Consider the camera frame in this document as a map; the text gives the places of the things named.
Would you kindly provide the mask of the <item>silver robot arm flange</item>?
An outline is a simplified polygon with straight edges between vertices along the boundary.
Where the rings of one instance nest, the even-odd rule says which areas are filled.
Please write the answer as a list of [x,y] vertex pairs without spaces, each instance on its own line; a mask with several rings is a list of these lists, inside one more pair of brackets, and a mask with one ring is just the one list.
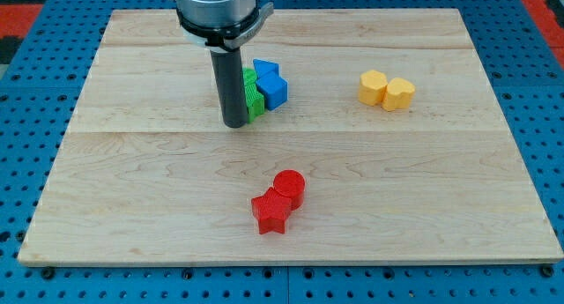
[[215,53],[233,52],[251,41],[274,12],[258,0],[174,0],[188,41]]

